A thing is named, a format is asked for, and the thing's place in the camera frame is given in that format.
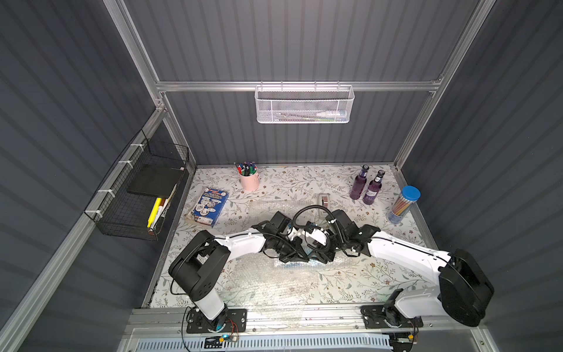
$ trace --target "blue lid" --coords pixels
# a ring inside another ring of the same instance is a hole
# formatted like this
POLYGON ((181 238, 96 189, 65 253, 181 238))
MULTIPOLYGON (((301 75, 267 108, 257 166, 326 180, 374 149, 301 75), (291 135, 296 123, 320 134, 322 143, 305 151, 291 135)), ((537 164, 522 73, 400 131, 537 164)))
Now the blue lid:
POLYGON ((406 200, 418 200, 418 198, 421 197, 421 192, 418 190, 418 188, 413 187, 413 186, 404 186, 403 187, 403 191, 401 192, 401 195, 406 199, 406 200))

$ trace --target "floral tablecloth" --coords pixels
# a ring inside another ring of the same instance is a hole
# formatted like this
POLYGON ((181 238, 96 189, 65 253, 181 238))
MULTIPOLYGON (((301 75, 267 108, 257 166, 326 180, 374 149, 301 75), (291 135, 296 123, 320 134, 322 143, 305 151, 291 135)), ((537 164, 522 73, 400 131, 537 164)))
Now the floral tablecloth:
MULTIPOLYGON (((358 166, 266 167, 259 170, 260 186, 251 193, 243 190, 234 168, 197 169, 150 306, 162 308, 191 304, 187 296, 170 293, 172 279, 168 275, 168 267, 190 239, 198 231, 206 229, 185 221, 185 215, 190 213, 205 187, 229 192, 221 215, 210 230, 213 234, 226 235, 254 225, 248 216, 253 202, 285 200, 317 204, 319 193, 329 193, 329 208, 344 210, 358 226, 372 224, 394 236, 424 246, 411 214, 399 225, 389 223, 385 217, 400 192, 391 166, 371 166, 368 180, 373 179, 377 170, 386 171, 383 187, 371 206, 348 196, 359 169, 358 166)), ((328 304, 385 301, 397 288, 411 290, 432 286, 424 277, 398 264, 364 255, 350 259, 337 253, 334 263, 316 264, 289 264, 284 267, 262 253, 246 255, 225 266, 215 288, 228 305, 259 306, 274 300, 279 302, 284 290, 294 293, 286 295, 287 304, 328 304)), ((176 283, 172 289, 183 292, 176 283)))

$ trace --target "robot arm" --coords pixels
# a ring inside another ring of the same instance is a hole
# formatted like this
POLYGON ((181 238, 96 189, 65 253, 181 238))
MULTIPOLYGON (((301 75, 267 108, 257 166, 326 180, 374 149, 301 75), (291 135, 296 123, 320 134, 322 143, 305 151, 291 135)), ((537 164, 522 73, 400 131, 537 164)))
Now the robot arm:
POLYGON ((293 220, 278 212, 270 221, 224 238, 200 231, 168 272, 217 330, 225 322, 227 308, 213 287, 225 264, 266 249, 276 251, 282 262, 318 260, 323 263, 332 261, 336 251, 347 249, 357 255, 362 253, 396 262, 436 285, 408 292, 396 290, 384 305, 383 313, 390 326, 399 326, 406 319, 420 315, 450 315, 462 324, 477 326, 484 317, 494 289, 469 253, 457 250, 451 254, 417 246, 375 226, 358 228, 341 210, 329 214, 327 220, 335 231, 310 223, 297 229, 295 219, 299 212, 293 220), (312 244, 307 242, 303 246, 301 235, 308 237, 312 244), (207 260, 202 262, 198 256, 207 260))

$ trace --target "vent grille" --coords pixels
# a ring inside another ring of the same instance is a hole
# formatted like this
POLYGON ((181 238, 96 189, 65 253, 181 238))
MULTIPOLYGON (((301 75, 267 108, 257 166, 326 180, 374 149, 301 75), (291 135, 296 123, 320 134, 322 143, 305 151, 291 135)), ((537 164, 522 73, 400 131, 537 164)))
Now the vent grille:
MULTIPOLYGON (((391 350, 389 337, 375 333, 341 333, 310 335, 260 335, 241 336, 238 342, 223 342, 219 348, 204 348, 205 337, 184 337, 191 352, 202 351, 256 351, 256 350, 307 350, 307 349, 343 349, 365 348, 373 351, 391 350)), ((136 351, 144 352, 182 352, 185 348, 182 339, 141 338, 136 351)))

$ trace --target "yellow highlighter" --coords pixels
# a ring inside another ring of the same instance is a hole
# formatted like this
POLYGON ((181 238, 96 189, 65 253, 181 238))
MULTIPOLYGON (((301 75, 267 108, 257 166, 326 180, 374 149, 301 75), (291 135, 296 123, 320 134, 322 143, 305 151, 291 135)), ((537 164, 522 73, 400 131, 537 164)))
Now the yellow highlighter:
POLYGON ((149 223, 147 224, 146 227, 150 228, 150 226, 153 224, 154 218, 156 218, 157 216, 158 207, 160 206, 161 202, 162 202, 162 198, 157 198, 157 200, 154 202, 153 211, 150 212, 149 223))

